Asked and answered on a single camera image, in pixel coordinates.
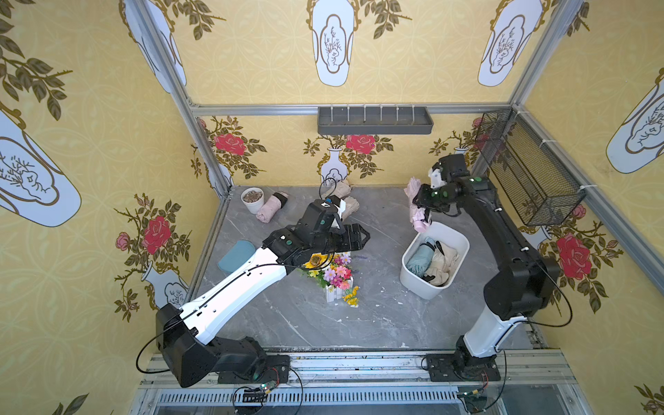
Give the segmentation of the tan umbrella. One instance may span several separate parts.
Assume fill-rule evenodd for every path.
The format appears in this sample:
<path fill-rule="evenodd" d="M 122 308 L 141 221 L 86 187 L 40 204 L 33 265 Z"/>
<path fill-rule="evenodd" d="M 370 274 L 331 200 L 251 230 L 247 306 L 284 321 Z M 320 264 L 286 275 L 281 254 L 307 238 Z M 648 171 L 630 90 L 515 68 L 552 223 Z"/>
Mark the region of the tan umbrella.
<path fill-rule="evenodd" d="M 352 196 L 348 196 L 342 200 L 343 212 L 341 214 L 342 220 L 346 221 L 349 217 L 359 210 L 360 204 L 358 200 Z"/>

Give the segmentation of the beige umbrella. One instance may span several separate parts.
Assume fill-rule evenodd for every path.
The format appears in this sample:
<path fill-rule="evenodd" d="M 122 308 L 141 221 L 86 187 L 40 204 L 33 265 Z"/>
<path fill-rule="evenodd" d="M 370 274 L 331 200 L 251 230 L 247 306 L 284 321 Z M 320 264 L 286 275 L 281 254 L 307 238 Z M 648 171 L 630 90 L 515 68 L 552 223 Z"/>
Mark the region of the beige umbrella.
<path fill-rule="evenodd" d="M 436 241 L 435 245 L 437 250 L 422 279 L 432 286 L 443 287 L 458 268 L 459 254 L 441 241 Z"/>

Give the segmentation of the mint green umbrella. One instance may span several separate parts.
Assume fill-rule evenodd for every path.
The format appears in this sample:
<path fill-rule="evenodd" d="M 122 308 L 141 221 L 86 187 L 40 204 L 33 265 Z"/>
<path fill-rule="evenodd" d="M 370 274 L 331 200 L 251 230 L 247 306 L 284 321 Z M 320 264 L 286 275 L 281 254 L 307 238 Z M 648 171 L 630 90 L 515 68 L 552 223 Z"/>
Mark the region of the mint green umbrella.
<path fill-rule="evenodd" d="M 435 241 L 426 237 L 417 247 L 413 256 L 406 262 L 406 269 L 418 278 L 423 277 L 432 263 L 436 250 Z"/>

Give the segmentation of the light pink umbrella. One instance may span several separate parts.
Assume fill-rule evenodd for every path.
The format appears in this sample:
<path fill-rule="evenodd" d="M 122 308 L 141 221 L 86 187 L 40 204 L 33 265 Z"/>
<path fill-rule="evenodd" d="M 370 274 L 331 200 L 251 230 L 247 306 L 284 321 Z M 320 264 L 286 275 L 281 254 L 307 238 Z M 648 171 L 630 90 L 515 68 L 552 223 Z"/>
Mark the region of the light pink umbrella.
<path fill-rule="evenodd" d="M 269 223 L 275 214 L 288 202 L 288 195 L 284 192 L 273 193 L 259 209 L 256 218 L 262 223 Z"/>

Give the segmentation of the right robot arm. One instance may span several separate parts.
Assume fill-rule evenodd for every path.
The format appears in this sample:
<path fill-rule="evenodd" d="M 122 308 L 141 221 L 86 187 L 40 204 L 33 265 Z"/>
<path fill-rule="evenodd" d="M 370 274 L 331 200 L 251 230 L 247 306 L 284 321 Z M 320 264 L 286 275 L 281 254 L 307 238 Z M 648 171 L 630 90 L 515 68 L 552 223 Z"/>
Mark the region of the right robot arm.
<path fill-rule="evenodd" d="M 494 256 L 496 275 L 483 287 L 484 309 L 473 327 L 459 337 L 447 368 L 434 368 L 432 378 L 451 372 L 459 380 L 500 380 L 496 356 L 501 344 L 522 323 L 548 304 L 560 267 L 544 259 L 504 211 L 497 189 L 487 178 L 458 177 L 438 188 L 422 185 L 413 198 L 417 207 L 448 213 L 454 204 L 475 221 Z"/>

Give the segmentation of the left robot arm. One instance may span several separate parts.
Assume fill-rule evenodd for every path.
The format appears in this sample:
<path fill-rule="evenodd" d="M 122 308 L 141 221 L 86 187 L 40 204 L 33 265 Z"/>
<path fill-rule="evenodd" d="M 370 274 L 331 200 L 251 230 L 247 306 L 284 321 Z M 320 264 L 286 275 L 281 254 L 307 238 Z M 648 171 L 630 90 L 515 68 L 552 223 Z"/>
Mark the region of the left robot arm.
<path fill-rule="evenodd" d="M 303 217 L 270 233 L 250 259 L 221 283 L 182 306 L 166 304 L 156 316 L 156 342 L 180 387 L 192 387 L 211 372 L 238 373 L 256 380 L 266 354 L 250 337 L 219 337 L 222 327 L 257 295 L 314 254 L 361 251 L 370 240 L 359 224 L 342 223 L 342 201 L 311 202 Z"/>

